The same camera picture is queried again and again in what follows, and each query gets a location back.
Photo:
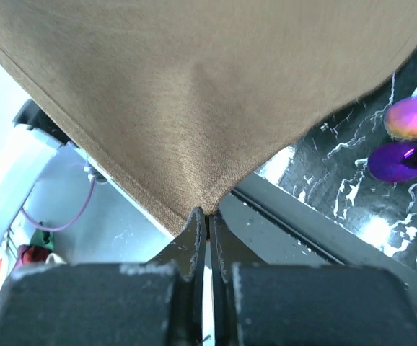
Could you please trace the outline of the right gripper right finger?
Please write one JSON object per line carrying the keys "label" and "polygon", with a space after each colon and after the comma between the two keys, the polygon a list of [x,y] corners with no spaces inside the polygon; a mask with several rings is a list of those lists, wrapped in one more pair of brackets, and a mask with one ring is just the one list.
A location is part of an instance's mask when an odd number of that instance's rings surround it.
{"label": "right gripper right finger", "polygon": [[376,267],[268,265],[208,218],[216,345],[417,345],[405,285]]}

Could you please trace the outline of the black marble pattern mat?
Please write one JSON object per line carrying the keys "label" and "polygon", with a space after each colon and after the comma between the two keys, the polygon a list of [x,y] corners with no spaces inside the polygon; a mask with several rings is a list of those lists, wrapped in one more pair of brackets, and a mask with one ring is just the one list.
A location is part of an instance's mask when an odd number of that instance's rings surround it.
{"label": "black marble pattern mat", "polygon": [[384,183],[369,173],[391,142],[384,117],[417,87],[417,51],[379,89],[332,114],[257,173],[383,254],[417,272],[417,178]]}

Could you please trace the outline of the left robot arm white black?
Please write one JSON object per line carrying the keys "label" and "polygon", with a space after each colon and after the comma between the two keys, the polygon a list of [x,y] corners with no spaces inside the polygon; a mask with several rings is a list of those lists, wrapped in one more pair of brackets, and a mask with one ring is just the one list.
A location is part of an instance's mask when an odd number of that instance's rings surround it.
{"label": "left robot arm white black", "polygon": [[49,161],[69,137],[31,99],[0,150],[0,243]]}

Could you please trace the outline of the brown cloth napkin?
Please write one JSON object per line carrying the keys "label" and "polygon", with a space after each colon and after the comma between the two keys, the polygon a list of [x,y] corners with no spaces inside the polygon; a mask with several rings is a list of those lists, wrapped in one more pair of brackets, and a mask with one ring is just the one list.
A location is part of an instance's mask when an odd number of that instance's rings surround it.
{"label": "brown cloth napkin", "polygon": [[0,64],[172,234],[416,48],[417,1],[0,1]]}

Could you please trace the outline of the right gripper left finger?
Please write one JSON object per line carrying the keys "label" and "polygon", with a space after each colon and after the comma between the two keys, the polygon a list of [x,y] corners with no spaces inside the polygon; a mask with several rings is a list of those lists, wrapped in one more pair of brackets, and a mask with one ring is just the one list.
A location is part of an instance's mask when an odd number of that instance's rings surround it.
{"label": "right gripper left finger", "polygon": [[200,345],[205,215],[145,264],[30,264],[0,292],[0,345]]}

